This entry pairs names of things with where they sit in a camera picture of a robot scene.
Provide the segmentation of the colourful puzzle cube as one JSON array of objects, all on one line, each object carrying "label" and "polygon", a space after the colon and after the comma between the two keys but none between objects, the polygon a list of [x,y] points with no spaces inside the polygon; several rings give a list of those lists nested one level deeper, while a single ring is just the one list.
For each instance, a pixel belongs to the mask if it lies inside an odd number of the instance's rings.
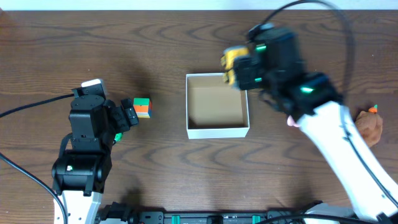
[{"label": "colourful puzzle cube", "polygon": [[149,98],[134,98],[133,107],[138,118],[150,118],[152,114],[152,102]]}]

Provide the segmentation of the green round disc toy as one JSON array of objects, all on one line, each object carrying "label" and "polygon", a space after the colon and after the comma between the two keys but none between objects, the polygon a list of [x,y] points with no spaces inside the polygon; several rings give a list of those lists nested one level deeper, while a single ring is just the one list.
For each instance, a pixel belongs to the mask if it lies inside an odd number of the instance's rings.
[{"label": "green round disc toy", "polygon": [[123,133],[117,133],[114,137],[114,143],[116,144],[117,142],[119,142],[120,140],[122,140],[123,138]]}]

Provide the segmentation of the yellow grey toy truck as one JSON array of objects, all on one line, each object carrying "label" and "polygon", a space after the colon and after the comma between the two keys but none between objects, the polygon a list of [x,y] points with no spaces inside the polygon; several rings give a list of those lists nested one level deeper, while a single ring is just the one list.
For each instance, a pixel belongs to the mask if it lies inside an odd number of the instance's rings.
[{"label": "yellow grey toy truck", "polygon": [[229,47],[224,50],[223,56],[221,57],[221,66],[224,68],[223,80],[228,85],[234,85],[236,83],[236,75],[234,73],[234,61],[239,57],[245,57],[249,55],[249,49],[243,45]]}]

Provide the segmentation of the pink pig figurine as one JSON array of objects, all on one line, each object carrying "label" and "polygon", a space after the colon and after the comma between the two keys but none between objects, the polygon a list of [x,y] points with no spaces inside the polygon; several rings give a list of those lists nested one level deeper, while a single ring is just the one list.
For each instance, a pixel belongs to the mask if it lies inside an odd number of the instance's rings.
[{"label": "pink pig figurine", "polygon": [[297,124],[297,123],[295,122],[295,120],[293,119],[293,117],[291,117],[291,116],[288,116],[288,118],[287,118],[287,125],[288,125],[288,126],[291,126],[291,127],[296,127],[296,128],[299,128],[299,127],[300,127],[300,125]]}]

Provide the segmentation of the brown plush toy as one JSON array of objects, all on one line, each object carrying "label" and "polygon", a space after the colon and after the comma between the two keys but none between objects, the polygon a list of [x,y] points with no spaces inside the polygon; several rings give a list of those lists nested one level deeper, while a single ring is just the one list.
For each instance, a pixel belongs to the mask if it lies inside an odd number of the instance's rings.
[{"label": "brown plush toy", "polygon": [[380,141],[383,119],[378,114],[378,105],[361,111],[354,123],[368,147],[373,147]]}]

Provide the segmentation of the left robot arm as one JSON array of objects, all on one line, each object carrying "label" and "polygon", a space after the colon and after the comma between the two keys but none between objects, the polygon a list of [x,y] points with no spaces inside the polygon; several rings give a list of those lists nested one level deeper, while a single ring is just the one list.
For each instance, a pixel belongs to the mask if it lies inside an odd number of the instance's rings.
[{"label": "left robot arm", "polygon": [[94,223],[112,168],[116,136],[139,121],[130,98],[116,106],[100,95],[76,97],[69,121],[72,131],[52,167],[53,189],[67,223]]}]

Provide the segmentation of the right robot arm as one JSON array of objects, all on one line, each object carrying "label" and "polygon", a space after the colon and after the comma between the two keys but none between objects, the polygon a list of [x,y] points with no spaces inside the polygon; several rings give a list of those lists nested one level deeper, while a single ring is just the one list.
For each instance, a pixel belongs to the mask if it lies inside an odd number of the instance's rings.
[{"label": "right robot arm", "polygon": [[295,34],[259,24],[248,32],[253,53],[230,60],[225,79],[241,90],[261,89],[270,106],[290,115],[319,149],[366,221],[397,223],[397,183],[382,168],[354,125],[343,97],[322,72],[308,72]]}]

